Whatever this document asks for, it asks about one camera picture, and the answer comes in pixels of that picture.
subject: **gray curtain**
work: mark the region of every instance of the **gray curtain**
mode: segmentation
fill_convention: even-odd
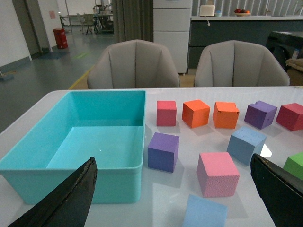
[[[117,42],[153,41],[153,0],[113,0],[112,3]]]

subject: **chair backrest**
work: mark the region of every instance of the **chair backrest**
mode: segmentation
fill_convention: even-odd
[[[84,14],[85,23],[94,23],[94,15],[93,14]]]
[[[195,87],[288,86],[289,76],[264,46],[227,41],[206,47]]]
[[[88,76],[90,89],[179,87],[168,49],[131,40],[107,47]]]
[[[79,13],[77,13],[77,18],[81,24],[84,23],[84,18],[81,17]]]

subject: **blue cube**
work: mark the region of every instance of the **blue cube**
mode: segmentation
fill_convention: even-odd
[[[265,135],[244,126],[231,135],[227,152],[249,166],[252,155],[261,154],[265,140]]]
[[[182,227],[224,227],[227,207],[198,196],[189,195]]]
[[[148,147],[148,167],[174,172],[179,153],[179,136],[156,132]]]

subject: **foam cube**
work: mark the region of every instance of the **foam cube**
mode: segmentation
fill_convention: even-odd
[[[303,180],[303,152],[289,156],[283,169]]]
[[[157,101],[157,126],[176,126],[175,101]]]
[[[190,127],[196,128],[208,124],[210,106],[201,100],[183,103],[182,120]]]
[[[204,197],[228,197],[236,191],[239,171],[227,152],[201,153],[197,176]]]
[[[235,103],[215,102],[213,121],[216,128],[234,129],[239,117]]]
[[[262,133],[243,126],[231,135],[227,152],[249,166],[252,155],[261,154],[265,140]]]
[[[277,109],[276,106],[257,101],[247,107],[244,121],[258,129],[263,129],[273,123]]]
[[[290,131],[303,129],[303,105],[297,103],[282,105],[276,122]]]
[[[189,195],[182,227],[224,227],[227,206]]]
[[[179,153],[179,136],[155,132],[148,147],[148,167],[174,172]]]

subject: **white cabinet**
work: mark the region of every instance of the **white cabinet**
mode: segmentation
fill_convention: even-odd
[[[177,71],[185,73],[192,0],[154,0],[153,7],[153,40],[169,49]]]
[[[154,9],[153,30],[189,31],[190,17],[191,9]]]
[[[191,8],[191,0],[153,0],[154,8]]]

